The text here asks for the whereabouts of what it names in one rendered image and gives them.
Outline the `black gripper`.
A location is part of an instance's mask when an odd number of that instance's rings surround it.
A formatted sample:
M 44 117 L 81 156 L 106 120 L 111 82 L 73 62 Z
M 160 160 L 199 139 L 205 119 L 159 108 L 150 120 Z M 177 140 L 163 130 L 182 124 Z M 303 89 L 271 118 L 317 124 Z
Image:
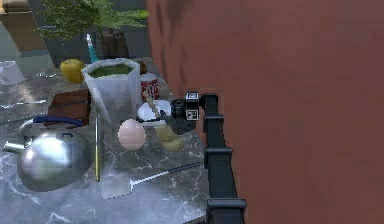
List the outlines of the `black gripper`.
M 160 116 L 168 116 L 165 120 L 142 121 L 138 122 L 142 125 L 166 125 L 168 124 L 172 131 L 177 135 L 182 135 L 196 128 L 196 122 L 188 120 L 186 116 L 185 101 L 183 99 L 175 99 L 170 103 L 171 113 L 160 111 Z

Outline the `pink egg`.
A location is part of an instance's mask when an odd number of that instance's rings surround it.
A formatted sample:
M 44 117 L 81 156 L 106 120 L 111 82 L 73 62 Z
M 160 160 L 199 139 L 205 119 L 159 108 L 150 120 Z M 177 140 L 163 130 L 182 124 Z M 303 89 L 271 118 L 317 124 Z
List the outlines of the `pink egg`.
M 137 150 L 145 143 L 145 129 L 136 120 L 126 120 L 119 127 L 118 140 L 123 148 Z

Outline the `clear glass cup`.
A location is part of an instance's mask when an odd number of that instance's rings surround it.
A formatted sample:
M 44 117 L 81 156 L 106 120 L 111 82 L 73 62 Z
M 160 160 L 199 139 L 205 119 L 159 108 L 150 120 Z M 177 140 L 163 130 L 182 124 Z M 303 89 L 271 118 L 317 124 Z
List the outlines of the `clear glass cup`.
M 15 61 L 0 62 L 0 83 L 3 85 L 15 85 L 24 80 Z

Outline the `white bowl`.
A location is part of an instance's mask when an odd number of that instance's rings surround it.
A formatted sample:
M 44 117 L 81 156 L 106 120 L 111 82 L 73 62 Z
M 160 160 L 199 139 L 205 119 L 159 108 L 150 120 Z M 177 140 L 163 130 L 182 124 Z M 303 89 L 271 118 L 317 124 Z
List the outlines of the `white bowl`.
M 160 112 L 161 110 L 171 113 L 171 105 L 169 101 L 166 100 L 154 100 L 153 101 L 156 108 Z M 142 119 L 143 121 L 149 121 L 155 119 L 155 114 L 152 112 L 151 108 L 149 107 L 148 103 L 144 103 L 139 109 L 138 109 L 138 117 Z

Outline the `green house plant brown pot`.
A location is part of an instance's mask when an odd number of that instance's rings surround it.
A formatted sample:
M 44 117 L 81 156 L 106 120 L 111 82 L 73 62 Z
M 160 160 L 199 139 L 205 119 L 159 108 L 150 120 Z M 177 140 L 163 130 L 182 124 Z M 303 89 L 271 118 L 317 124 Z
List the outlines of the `green house plant brown pot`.
M 128 58 L 123 27 L 145 27 L 145 9 L 118 10 L 112 0 L 42 0 L 38 12 L 46 25 L 35 32 L 46 42 L 52 59 L 76 58 L 89 62 L 86 34 L 99 38 L 95 49 L 100 59 Z

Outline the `red jar with white label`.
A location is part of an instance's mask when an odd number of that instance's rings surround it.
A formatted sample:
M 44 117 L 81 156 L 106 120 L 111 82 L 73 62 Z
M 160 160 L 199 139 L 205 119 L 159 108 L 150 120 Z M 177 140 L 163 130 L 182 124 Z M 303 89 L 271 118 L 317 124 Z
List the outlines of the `red jar with white label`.
M 142 91 L 157 100 L 159 98 L 158 79 L 155 74 L 145 73 L 140 76 Z

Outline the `brown book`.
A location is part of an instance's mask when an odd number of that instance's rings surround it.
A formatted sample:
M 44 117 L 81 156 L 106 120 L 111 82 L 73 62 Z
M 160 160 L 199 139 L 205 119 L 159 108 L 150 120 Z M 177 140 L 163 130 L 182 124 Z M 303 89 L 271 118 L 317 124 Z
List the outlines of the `brown book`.
M 91 94 L 88 89 L 57 93 L 50 106 L 48 116 L 68 117 L 89 124 Z

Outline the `silver fork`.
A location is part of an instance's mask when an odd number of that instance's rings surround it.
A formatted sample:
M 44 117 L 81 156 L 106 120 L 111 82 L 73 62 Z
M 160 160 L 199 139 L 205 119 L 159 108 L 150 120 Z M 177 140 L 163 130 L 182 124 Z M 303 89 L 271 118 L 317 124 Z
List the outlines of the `silver fork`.
M 16 103 L 13 103 L 13 104 L 0 104 L 0 108 L 2 109 L 10 109 L 10 108 L 13 108 L 15 106 L 19 106 L 19 105 L 32 105 L 32 104 L 43 104 L 47 102 L 46 99 L 43 99 L 43 100 L 37 100 L 37 101 L 30 101 L 30 102 L 16 102 Z

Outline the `brown wooden spoon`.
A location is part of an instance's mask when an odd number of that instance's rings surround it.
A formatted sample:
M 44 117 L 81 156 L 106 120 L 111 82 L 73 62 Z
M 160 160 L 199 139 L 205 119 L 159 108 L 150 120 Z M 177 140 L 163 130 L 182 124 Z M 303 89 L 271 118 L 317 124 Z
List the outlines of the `brown wooden spoon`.
M 143 91 L 142 95 L 144 96 L 144 98 L 145 98 L 146 102 L 148 103 L 149 107 L 151 108 L 152 112 L 155 114 L 155 117 L 159 118 L 161 115 L 160 115 L 158 109 L 156 108 L 156 106 L 153 102 L 153 99 L 149 96 L 149 94 L 146 91 Z

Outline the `white pot with green filling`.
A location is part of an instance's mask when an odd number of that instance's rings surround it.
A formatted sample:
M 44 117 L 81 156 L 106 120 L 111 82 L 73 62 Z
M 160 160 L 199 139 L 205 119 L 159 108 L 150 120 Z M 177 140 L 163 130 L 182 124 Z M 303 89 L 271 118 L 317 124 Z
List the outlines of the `white pot with green filling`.
M 127 58 L 93 62 L 81 70 L 98 112 L 110 124 L 135 119 L 142 103 L 140 65 Z

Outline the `teal bottle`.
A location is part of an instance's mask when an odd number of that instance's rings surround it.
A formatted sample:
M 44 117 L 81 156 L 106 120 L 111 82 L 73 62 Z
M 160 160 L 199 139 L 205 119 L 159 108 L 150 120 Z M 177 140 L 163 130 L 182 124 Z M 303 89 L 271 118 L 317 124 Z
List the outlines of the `teal bottle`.
M 98 61 L 99 59 L 96 55 L 96 52 L 95 52 L 95 49 L 94 49 L 94 46 L 92 43 L 91 35 L 88 33 L 86 34 L 86 41 L 87 41 L 87 45 L 88 45 L 90 61 L 91 61 L 91 63 L 94 63 L 94 62 Z

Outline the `yellow pencil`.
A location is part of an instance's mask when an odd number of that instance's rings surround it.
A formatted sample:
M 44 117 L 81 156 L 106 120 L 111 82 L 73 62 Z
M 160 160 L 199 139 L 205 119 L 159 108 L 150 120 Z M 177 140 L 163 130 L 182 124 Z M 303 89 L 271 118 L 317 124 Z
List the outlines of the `yellow pencil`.
M 95 116 L 95 180 L 100 182 L 99 117 Z

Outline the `yellow apple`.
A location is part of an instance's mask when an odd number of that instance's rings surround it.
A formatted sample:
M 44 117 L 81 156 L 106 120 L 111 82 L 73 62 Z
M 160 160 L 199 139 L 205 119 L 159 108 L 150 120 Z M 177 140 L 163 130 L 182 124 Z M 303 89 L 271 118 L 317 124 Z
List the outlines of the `yellow apple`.
M 81 70 L 84 64 L 78 59 L 68 59 L 60 64 L 63 76 L 72 84 L 81 84 L 84 81 Z

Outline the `brown wooden cabinet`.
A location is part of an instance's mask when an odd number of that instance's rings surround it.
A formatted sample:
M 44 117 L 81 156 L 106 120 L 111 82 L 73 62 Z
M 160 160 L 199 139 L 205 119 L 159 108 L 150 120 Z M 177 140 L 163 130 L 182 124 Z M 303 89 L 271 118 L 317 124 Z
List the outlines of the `brown wooden cabinet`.
M 43 38 L 35 32 L 37 24 L 28 0 L 0 0 L 0 22 L 19 51 L 43 50 Z

